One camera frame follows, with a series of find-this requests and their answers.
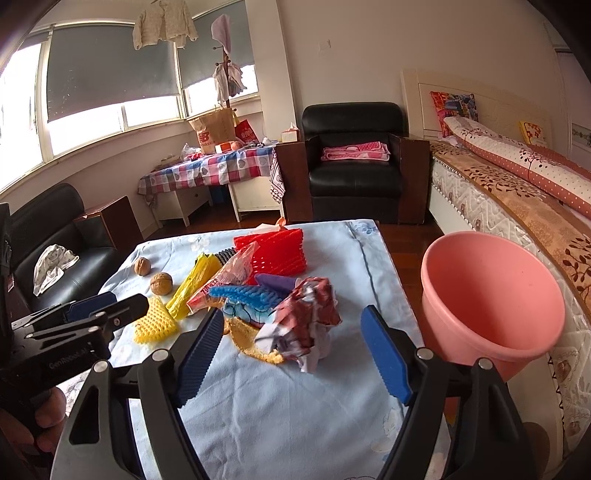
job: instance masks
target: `light blue tablecloth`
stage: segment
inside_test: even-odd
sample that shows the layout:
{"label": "light blue tablecloth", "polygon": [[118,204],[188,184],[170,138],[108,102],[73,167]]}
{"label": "light blue tablecloth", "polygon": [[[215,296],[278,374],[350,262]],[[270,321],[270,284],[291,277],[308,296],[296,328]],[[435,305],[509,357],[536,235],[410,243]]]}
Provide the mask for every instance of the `light blue tablecloth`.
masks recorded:
{"label": "light blue tablecloth", "polygon": [[[345,480],[373,478],[394,444],[404,411],[388,395],[359,328],[362,309],[374,304],[386,322],[405,330],[422,345],[391,257],[371,220],[311,223],[304,231],[306,275],[329,277],[342,324],[330,331],[332,351],[315,374],[301,373],[295,362],[276,367],[238,352],[224,337],[196,398],[181,410],[187,432],[212,479]],[[118,299],[150,295],[150,277],[134,273],[138,257],[152,262],[153,273],[165,271],[179,285],[200,252],[232,246],[248,230],[201,233],[139,245],[102,291]],[[203,315],[182,322],[194,329]],[[133,342],[129,325],[111,344],[114,366],[141,362],[157,345]],[[84,376],[62,385],[69,404]],[[149,479],[159,478],[151,454],[139,401],[132,402],[135,435]],[[443,430],[436,452],[449,437]]]}

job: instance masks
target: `checkered tablecloth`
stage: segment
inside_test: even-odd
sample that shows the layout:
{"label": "checkered tablecloth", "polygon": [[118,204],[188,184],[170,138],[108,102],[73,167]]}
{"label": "checkered tablecloth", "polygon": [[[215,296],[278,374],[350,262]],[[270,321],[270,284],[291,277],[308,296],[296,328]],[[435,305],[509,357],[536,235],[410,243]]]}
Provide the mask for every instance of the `checkered tablecloth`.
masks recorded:
{"label": "checkered tablecloth", "polygon": [[269,177],[271,194],[277,203],[281,203],[285,187],[274,147],[208,155],[149,173],[140,178],[138,193],[155,195],[202,185],[226,185],[255,177]]}

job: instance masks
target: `pink towel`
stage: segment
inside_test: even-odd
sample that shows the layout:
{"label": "pink towel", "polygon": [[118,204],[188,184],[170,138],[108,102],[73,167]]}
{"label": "pink towel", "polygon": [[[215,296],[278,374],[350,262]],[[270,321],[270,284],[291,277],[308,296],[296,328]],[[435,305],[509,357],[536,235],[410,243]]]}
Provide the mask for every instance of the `pink towel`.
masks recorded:
{"label": "pink towel", "polygon": [[322,161],[334,160],[381,160],[388,161],[390,152],[388,146],[382,142],[368,142],[344,147],[325,147],[322,151]]}

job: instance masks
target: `red bag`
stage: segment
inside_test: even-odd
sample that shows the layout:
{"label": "red bag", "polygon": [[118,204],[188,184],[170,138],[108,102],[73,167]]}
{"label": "red bag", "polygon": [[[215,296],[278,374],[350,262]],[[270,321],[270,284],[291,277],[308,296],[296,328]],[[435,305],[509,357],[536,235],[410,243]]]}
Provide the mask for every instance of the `red bag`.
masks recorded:
{"label": "red bag", "polygon": [[234,129],[236,132],[236,136],[242,140],[244,143],[256,142],[258,143],[258,138],[256,137],[256,133],[251,127],[251,124],[248,123],[248,120],[243,120],[239,124],[237,124],[236,128]]}

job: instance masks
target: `human hand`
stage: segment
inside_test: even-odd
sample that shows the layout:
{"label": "human hand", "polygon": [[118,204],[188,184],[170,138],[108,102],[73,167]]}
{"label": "human hand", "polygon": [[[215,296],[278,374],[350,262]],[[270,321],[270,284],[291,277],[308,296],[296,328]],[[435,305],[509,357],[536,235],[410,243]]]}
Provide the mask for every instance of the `human hand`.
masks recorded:
{"label": "human hand", "polygon": [[51,389],[51,396],[35,412],[37,424],[45,429],[36,439],[29,430],[4,410],[0,410],[0,429],[4,436],[19,452],[25,445],[37,446],[43,452],[55,453],[66,418],[66,396],[57,387]]}

